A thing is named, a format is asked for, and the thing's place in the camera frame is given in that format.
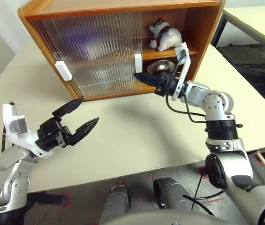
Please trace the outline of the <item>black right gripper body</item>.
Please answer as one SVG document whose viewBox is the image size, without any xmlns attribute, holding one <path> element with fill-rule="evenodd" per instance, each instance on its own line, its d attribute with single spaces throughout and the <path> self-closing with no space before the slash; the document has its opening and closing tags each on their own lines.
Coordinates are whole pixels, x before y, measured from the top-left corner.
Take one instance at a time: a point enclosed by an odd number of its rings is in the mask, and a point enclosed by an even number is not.
<svg viewBox="0 0 265 225">
<path fill-rule="evenodd" d="M 171 74 L 162 72 L 161 75 L 158 76 L 158 81 L 154 93 L 159 96 L 172 96 L 174 94 L 174 91 L 176 90 L 178 81 L 178 77 L 174 76 L 174 78 L 172 78 Z"/>
</svg>

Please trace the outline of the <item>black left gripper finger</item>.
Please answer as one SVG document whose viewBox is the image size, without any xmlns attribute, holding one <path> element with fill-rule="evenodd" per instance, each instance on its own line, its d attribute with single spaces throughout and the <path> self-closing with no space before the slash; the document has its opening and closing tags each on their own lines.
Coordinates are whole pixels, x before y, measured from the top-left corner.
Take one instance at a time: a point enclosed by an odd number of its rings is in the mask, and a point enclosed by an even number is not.
<svg viewBox="0 0 265 225">
<path fill-rule="evenodd" d="M 73 112 L 76 108 L 78 108 L 80 106 L 80 104 L 82 102 L 83 102 L 82 98 L 72 100 L 72 101 L 64 104 L 63 106 L 61 106 L 60 108 L 58 108 L 54 112 L 52 112 L 52 115 L 54 117 L 63 117 L 64 115 Z"/>
<path fill-rule="evenodd" d="M 92 129 L 96 126 L 98 121 L 99 121 L 99 117 L 94 118 L 84 123 L 83 125 L 81 125 L 76 130 L 76 132 L 67 139 L 67 145 L 74 146 L 79 141 L 81 141 L 83 138 L 85 138 L 92 131 Z"/>
</svg>

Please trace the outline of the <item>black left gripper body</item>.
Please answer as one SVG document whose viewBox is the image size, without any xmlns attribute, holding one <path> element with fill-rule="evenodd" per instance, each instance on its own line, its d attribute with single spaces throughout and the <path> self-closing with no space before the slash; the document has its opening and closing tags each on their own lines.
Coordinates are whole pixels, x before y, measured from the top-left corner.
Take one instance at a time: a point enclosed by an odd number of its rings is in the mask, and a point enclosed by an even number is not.
<svg viewBox="0 0 265 225">
<path fill-rule="evenodd" d="M 61 124 L 59 117 L 52 117 L 41 124 L 37 135 L 35 144 L 44 151 L 50 151 L 57 146 L 65 148 L 73 145 L 70 141 L 72 134 L 67 126 Z"/>
</svg>

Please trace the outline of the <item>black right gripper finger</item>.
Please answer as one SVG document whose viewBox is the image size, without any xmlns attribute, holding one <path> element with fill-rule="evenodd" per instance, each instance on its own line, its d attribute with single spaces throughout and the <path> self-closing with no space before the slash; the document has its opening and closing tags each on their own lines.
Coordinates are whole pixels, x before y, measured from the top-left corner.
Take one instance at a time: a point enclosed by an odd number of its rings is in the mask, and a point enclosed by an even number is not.
<svg viewBox="0 0 265 225">
<path fill-rule="evenodd" d="M 150 86 L 158 87 L 164 83 L 164 81 L 140 81 L 142 83 L 148 84 Z"/>
<path fill-rule="evenodd" d="M 164 77 L 154 76 L 148 73 L 134 73 L 134 77 L 139 81 L 164 81 Z"/>
</svg>

